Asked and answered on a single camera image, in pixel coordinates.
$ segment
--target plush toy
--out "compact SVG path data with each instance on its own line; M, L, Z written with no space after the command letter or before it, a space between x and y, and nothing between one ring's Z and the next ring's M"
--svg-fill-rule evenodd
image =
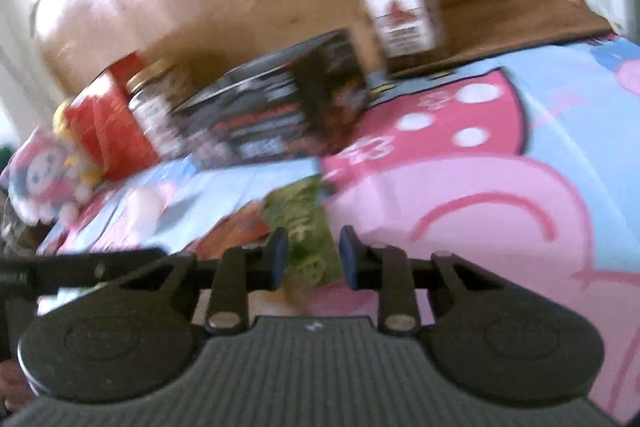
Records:
M38 127L11 158L6 167L9 197L27 225L55 219L71 225L79 207L91 199L92 186L81 180L78 166L67 163L73 153L64 142Z

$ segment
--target white polka dot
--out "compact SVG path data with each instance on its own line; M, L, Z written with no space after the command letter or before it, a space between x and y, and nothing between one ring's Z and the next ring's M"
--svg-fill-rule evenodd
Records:
M469 84L456 93L456 98L462 103L482 103L495 100L500 94L500 88L494 84Z
M411 112L398 118L396 129L398 131L420 131L430 126L435 118L428 112Z
M482 127L467 127L453 135L452 142L458 147L477 147L489 139L489 131Z

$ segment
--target snack bag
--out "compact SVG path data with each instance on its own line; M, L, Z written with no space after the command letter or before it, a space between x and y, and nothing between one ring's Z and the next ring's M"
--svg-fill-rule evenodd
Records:
M260 203L251 201L226 217L200 239L184 249L196 254L200 261L220 259L227 248L256 243L269 235L269 225L262 218Z
M310 176L273 190L263 200L270 225L289 232L286 278L296 287L324 285L342 278L334 239L319 201L322 177Z

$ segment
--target black box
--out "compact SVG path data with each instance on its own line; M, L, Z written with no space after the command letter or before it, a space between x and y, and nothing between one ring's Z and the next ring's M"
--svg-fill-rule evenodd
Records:
M340 151L367 94L341 29L229 71L174 116L201 166L221 168Z

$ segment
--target jar lid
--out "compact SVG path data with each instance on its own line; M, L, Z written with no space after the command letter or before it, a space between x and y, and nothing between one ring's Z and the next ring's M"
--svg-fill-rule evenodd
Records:
M167 58L161 58L157 62L154 62L150 66L133 75L129 82L127 82L127 90L134 94L136 91L142 89L145 84L148 84L153 79L157 78L165 71L170 70L175 66L175 63Z

